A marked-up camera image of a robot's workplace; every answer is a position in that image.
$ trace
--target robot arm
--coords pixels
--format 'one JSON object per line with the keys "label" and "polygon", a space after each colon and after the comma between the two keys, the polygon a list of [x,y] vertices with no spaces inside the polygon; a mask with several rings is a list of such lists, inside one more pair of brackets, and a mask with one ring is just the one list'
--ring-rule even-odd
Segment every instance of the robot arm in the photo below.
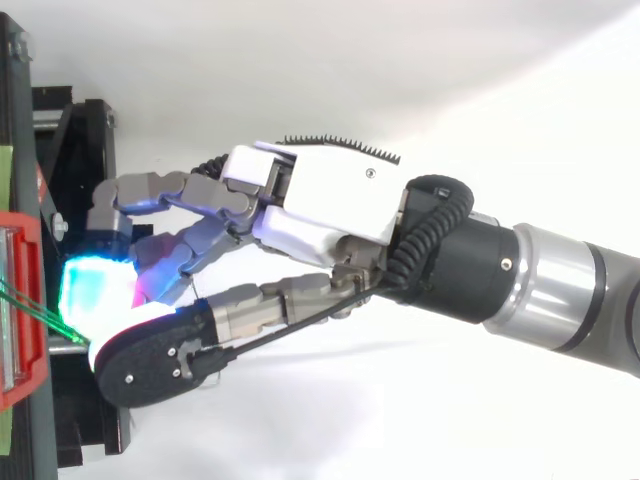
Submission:
{"label": "robot arm", "polygon": [[452,179],[403,188],[397,160],[332,138],[295,139],[236,147],[219,178],[146,174],[100,186],[88,233],[112,256],[128,251],[127,215],[171,205],[204,215],[129,250],[140,303],[251,241],[333,269],[236,287],[93,343],[105,397],[129,407],[171,398],[372,295],[640,376],[639,260],[530,225],[501,227],[471,211],[473,196]]}

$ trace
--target serrated edge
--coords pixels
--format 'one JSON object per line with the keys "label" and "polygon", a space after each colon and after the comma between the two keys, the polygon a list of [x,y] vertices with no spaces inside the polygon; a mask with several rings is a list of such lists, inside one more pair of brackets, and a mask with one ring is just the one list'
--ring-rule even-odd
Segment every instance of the serrated edge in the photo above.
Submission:
{"label": "serrated edge", "polygon": [[364,153],[365,155],[370,155],[380,160],[393,163],[394,165],[398,165],[401,158],[399,155],[395,155],[391,152],[386,152],[378,148],[364,145],[362,142],[359,142],[357,140],[337,137],[334,135],[289,135],[285,136],[282,142],[278,142],[278,145],[333,145],[336,147],[344,147],[351,150],[356,150],[358,152]]}

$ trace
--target silver cylinder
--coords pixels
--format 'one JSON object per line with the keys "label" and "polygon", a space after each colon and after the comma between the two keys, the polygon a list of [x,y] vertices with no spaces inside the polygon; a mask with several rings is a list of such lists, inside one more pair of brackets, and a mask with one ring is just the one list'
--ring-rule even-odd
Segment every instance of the silver cylinder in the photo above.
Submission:
{"label": "silver cylinder", "polygon": [[486,329],[541,347],[561,347],[580,328],[596,285],[589,247],[527,224],[514,227],[520,261],[507,300]]}

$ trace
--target black cable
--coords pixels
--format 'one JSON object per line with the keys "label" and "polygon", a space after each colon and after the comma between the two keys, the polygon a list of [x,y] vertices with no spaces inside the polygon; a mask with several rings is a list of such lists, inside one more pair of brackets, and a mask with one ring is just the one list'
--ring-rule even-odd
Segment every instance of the black cable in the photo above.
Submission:
{"label": "black cable", "polygon": [[364,300],[367,297],[380,294],[383,290],[385,290],[383,287],[373,287],[368,290],[363,290],[362,292],[356,293],[355,295],[352,295],[351,297],[346,298],[341,302],[338,302],[335,305],[322,310],[321,312],[315,313],[298,323],[294,323],[293,325],[289,325],[288,327],[280,329],[277,332],[273,332],[265,335],[264,337],[260,337],[247,342],[239,347],[230,347],[228,348],[229,361],[235,360],[239,355],[242,355],[243,353],[247,353],[251,350],[262,347],[267,343],[271,343],[275,340],[286,337],[287,335],[291,335],[292,333],[302,330],[309,325],[318,323],[320,320],[330,317],[331,315],[338,313],[340,310],[344,310],[345,308],[352,306],[354,303],[358,303],[359,301]]}
{"label": "black cable", "polygon": [[209,160],[208,162],[201,163],[197,167],[191,170],[191,173],[199,173],[200,175],[204,175],[209,178],[213,178],[214,180],[220,180],[220,175],[222,174],[222,168],[229,158],[229,154],[225,153],[224,155],[220,155],[214,159]]}
{"label": "black cable", "polygon": [[473,193],[464,183],[441,175],[411,180],[407,189],[412,188],[440,194],[446,201],[427,212],[387,260],[383,280],[400,290],[409,289],[418,282],[429,255],[469,216],[474,201]]}

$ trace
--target metal rod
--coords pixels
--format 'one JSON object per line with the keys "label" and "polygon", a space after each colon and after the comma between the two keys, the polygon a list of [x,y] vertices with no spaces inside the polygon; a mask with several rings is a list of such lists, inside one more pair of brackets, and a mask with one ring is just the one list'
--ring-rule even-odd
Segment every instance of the metal rod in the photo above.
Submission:
{"label": "metal rod", "polygon": [[58,128],[62,110],[34,110],[33,129],[36,132],[51,131]]}
{"label": "metal rod", "polygon": [[87,353],[87,347],[72,343],[58,335],[49,336],[49,355],[71,355],[73,353]]}

